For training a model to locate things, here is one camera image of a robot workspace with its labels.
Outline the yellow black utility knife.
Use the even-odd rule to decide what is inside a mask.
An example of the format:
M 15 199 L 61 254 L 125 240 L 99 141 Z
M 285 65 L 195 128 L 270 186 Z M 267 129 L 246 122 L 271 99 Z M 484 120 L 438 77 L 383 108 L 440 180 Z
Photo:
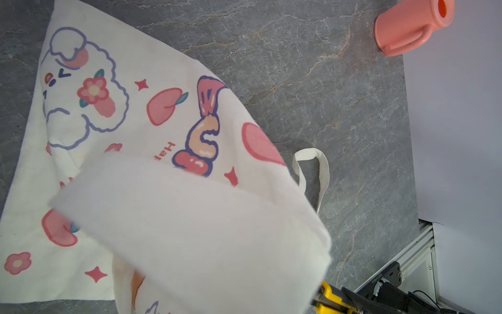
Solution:
M 341 290 L 323 281 L 311 305 L 319 314 L 357 314 L 354 302 Z

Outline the white cartoon tote bag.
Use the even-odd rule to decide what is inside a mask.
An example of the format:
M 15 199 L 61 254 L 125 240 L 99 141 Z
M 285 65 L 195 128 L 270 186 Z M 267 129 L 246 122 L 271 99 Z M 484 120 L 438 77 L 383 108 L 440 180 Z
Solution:
M 56 1 L 1 217 L 1 301 L 303 313 L 331 238 L 277 148 L 198 61 Z

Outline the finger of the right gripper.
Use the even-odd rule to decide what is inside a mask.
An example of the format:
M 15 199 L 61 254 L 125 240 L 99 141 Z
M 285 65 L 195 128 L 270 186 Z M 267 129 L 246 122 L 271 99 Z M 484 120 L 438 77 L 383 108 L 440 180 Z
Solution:
M 372 313 L 372 314 L 388 314 L 392 313 L 392 308 L 384 306 L 382 304 L 371 301 L 367 298 L 360 296 L 348 290 L 347 288 L 342 288 L 341 292 L 344 295 L 344 303 L 358 310 L 360 313 Z

